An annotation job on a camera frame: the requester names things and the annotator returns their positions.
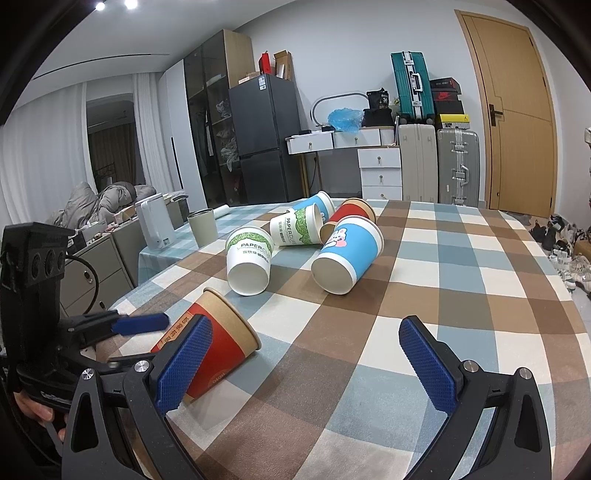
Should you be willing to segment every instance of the door handle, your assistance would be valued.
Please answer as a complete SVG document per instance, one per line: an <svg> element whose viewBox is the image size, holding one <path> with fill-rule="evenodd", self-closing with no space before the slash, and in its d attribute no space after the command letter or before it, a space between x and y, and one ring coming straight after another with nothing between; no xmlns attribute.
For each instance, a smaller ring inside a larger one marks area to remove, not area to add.
<svg viewBox="0 0 591 480"><path fill-rule="evenodd" d="M496 116L503 115L503 112L495 110L495 106L492 103L488 104L488 109L489 109L489 112L491 113L491 125L493 127L496 127Z"/></svg>

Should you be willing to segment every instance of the table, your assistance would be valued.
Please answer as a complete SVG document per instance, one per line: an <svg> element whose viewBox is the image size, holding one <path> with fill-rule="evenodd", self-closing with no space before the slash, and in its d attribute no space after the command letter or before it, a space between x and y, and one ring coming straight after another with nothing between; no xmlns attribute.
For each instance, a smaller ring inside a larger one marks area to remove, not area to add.
<svg viewBox="0 0 591 480"><path fill-rule="evenodd" d="M262 349L168 419L215 479L401 479L444 422L398 343L416 314L434 336L488 371L529 367L550 432L553 478L591 438L591 341L560 277L515 219L495 210L370 202L384 253L345 296L310 274L315 247L273 257L267 290L240 297L226 282L223 241L194 252L116 304L176 321L206 286L259 333ZM268 222L281 207L255 219ZM148 351L160 333L113 338L99 359ZM455 478L466 475L491 412Z"/></svg>
<svg viewBox="0 0 591 480"><path fill-rule="evenodd" d="M296 202L286 203L291 206ZM226 237L239 226L248 221L256 220L263 213L267 213L280 203L270 203L266 205L247 205L242 207L233 207L230 213L216 220L217 232L221 238ZM253 225L264 225L266 222L255 221ZM188 257L190 254L199 250L195 237L188 223L181 228L176 229L176 241L164 249L152 250L150 247L144 247L139 253L138 260L138 283L145 283L162 270L174 265L179 260Z"/></svg>

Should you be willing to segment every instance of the human hand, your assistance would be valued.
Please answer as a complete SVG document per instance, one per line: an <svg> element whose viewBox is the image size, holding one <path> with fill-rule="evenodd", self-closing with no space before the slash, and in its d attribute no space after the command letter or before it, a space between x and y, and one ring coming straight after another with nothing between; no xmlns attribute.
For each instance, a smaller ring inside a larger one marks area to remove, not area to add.
<svg viewBox="0 0 591 480"><path fill-rule="evenodd" d="M26 417L37 421L37 423L43 427L45 426L43 425L44 422L53 421L56 416L52 408L46 407L45 405L41 405L40 403L32 400L24 390L15 393L14 400L16 400L18 408ZM64 421L68 421L67 414L64 415ZM63 442L64 438L66 437L66 429L61 429L59 432L57 432L57 436Z"/></svg>

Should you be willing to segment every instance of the metal screw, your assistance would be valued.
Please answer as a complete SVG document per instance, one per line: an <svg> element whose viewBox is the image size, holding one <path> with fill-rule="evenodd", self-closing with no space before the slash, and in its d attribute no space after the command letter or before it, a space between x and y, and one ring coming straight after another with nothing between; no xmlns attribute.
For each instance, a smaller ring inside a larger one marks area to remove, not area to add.
<svg viewBox="0 0 591 480"><path fill-rule="evenodd" d="M468 372L478 372L480 366L474 360L466 360L464 362L464 369Z"/></svg>
<svg viewBox="0 0 591 480"><path fill-rule="evenodd" d="M82 380L90 380L94 374L95 371L93 369L87 368L82 372Z"/></svg>
<svg viewBox="0 0 591 480"><path fill-rule="evenodd" d="M140 360L134 365L134 370L136 372L145 372L148 368L150 368L150 362L147 360Z"/></svg>
<svg viewBox="0 0 591 480"><path fill-rule="evenodd" d="M521 367L519 369L519 374L521 378L525 378L526 380L529 380L532 377L530 369L526 367Z"/></svg>

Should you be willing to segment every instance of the blue gripper pad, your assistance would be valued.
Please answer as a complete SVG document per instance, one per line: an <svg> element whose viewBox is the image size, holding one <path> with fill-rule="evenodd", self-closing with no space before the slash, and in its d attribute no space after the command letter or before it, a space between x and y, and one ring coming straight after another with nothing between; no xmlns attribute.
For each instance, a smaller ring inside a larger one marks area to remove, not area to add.
<svg viewBox="0 0 591 480"><path fill-rule="evenodd" d="M456 409L456 384L452 375L413 323L404 319L398 330L400 346L413 366L436 410L448 415Z"/></svg>
<svg viewBox="0 0 591 480"><path fill-rule="evenodd" d="M120 335L136 335L137 333L158 332L168 328L169 318L165 313L123 317L111 326L111 332Z"/></svg>
<svg viewBox="0 0 591 480"><path fill-rule="evenodd" d="M178 408L212 344L212 339L211 320L202 316L158 377L154 403L162 416Z"/></svg>

